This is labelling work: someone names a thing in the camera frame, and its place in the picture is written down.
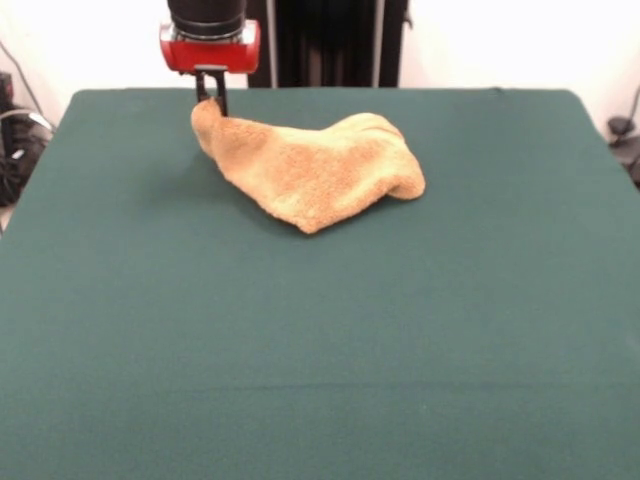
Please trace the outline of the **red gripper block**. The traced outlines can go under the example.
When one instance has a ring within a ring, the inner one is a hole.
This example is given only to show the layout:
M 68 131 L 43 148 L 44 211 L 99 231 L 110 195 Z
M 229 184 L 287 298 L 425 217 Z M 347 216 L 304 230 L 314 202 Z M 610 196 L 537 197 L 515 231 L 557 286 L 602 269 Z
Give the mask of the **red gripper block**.
M 159 43 L 167 67 L 174 72 L 194 75 L 198 69 L 214 68 L 232 74 L 252 74 L 259 65 L 261 28 L 256 20 L 246 20 L 236 36 L 222 40 L 184 36 L 173 23 L 160 25 Z M 205 72 L 197 72 L 198 102 L 210 99 Z M 228 115 L 228 96 L 224 72 L 214 74 L 216 103 L 222 116 Z

